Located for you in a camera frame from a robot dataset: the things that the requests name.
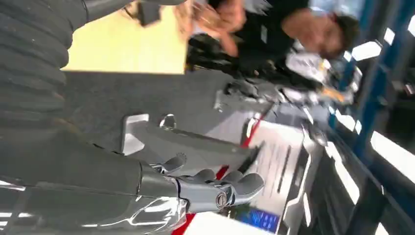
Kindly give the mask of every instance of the ceiling light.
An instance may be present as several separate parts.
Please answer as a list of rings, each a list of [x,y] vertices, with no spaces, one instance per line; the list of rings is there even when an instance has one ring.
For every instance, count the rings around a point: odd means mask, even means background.
[[[0,212],[0,217],[11,217],[12,213],[4,213],[4,212]]]
[[[11,185],[11,183],[8,183],[8,182],[1,181],[1,180],[0,180],[0,185],[3,185],[3,186],[8,186],[8,185]]]
[[[350,131],[354,130],[354,126],[356,122],[354,121],[353,117],[350,115],[342,115],[339,110],[336,110],[336,117],[337,120],[343,124],[347,129]]]
[[[380,55],[381,51],[382,48],[380,47],[380,45],[377,42],[371,41],[355,47],[351,52],[351,55],[357,61],[361,61],[372,57],[376,57]]]
[[[415,93],[415,89],[414,89],[414,87],[411,84],[406,84],[405,85],[405,91],[409,95],[413,95]]]
[[[379,223],[375,235],[389,235],[389,233],[386,231],[385,227],[383,227],[382,223]]]
[[[356,126],[354,127],[354,129],[356,130],[357,134],[360,135],[360,132],[362,131],[362,124],[360,123],[359,120],[357,120]]]
[[[353,178],[342,162],[336,161],[334,167],[336,168],[336,172],[340,177],[340,181],[342,181],[343,185],[345,186],[352,202],[356,205],[360,197],[359,187],[357,187],[357,184],[354,182]]]
[[[380,156],[415,183],[415,156],[412,153],[376,131],[373,132],[370,143]]]
[[[412,16],[411,21],[409,22],[408,30],[415,36],[415,15]]]
[[[314,119],[311,116],[311,113],[308,111],[308,109],[307,108],[303,108],[303,110],[304,110],[305,115],[307,116],[308,120],[310,121],[310,123],[311,124],[314,124]]]
[[[327,155],[333,158],[337,162],[343,162],[342,156],[340,156],[339,151],[337,150],[336,146],[333,142],[327,142],[327,146],[325,147],[325,151]]]
[[[348,62],[351,60],[351,54],[348,51],[345,51],[343,58],[345,58]]]
[[[385,36],[383,39],[385,42],[389,43],[389,45],[392,45],[393,40],[395,39],[395,33],[390,28],[386,28]]]
[[[305,222],[307,223],[307,227],[310,227],[311,212],[310,212],[310,205],[308,203],[307,193],[304,194],[304,197],[302,198],[302,202],[304,205]]]
[[[32,217],[32,215],[29,214],[29,213],[20,213],[19,214],[19,218],[28,218],[28,217]]]

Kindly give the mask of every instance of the white panel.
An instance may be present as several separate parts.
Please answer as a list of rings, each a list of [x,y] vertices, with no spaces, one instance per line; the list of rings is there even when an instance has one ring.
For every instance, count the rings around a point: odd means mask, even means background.
[[[408,25],[408,30],[411,32],[412,35],[415,36],[415,16],[412,16],[411,21]]]
[[[379,223],[375,235],[389,235],[389,233],[386,231],[385,227],[383,227],[382,223]]]
[[[251,205],[282,215],[302,148],[303,132],[297,128],[262,121],[251,140],[251,146],[263,141],[263,149],[249,172],[258,173],[264,179],[265,187]]]
[[[389,44],[392,45],[393,40],[395,39],[395,33],[390,29],[387,28],[386,32],[385,32],[385,36],[383,37],[383,39]]]
[[[270,235],[272,233],[212,212],[199,213],[184,235]]]
[[[366,60],[380,55],[382,47],[377,42],[363,43],[353,49],[351,55],[356,61]]]

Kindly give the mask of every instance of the hand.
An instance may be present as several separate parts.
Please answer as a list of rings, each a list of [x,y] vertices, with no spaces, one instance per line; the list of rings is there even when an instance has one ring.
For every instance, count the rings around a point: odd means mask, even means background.
[[[221,28],[226,32],[235,32],[242,28],[246,21],[243,0],[225,0],[217,9],[222,19]]]
[[[222,21],[219,14],[210,5],[199,6],[195,15],[195,20],[201,30],[212,38],[220,37],[219,27]]]
[[[162,175],[169,175],[181,169],[186,161],[186,157],[177,156],[163,164],[151,164],[149,167]],[[178,196],[187,202],[188,212],[214,212],[224,207],[249,203],[264,188],[264,181],[258,174],[244,177],[241,172],[233,171],[222,180],[215,178],[213,170],[204,169],[194,176],[165,176],[158,179],[176,185]]]

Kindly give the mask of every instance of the black shirt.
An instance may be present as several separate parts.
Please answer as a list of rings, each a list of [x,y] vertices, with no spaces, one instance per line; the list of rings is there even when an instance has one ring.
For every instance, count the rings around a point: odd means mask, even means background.
[[[221,1],[209,0],[209,4],[216,8]],[[267,60],[284,59],[294,39],[282,30],[282,21],[296,10],[308,7],[308,0],[268,0],[268,3],[272,7],[265,11],[266,15],[247,11],[243,28],[235,33],[242,41],[238,50],[243,69],[256,68]]]

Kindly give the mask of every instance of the dark hair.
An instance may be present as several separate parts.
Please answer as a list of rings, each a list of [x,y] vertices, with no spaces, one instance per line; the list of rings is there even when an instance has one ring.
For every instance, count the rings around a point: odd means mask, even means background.
[[[341,48],[331,55],[326,55],[326,59],[333,59],[339,56],[345,50],[348,50],[354,43],[354,40],[359,36],[360,28],[359,21],[351,16],[334,15],[334,22],[339,26],[342,36]]]

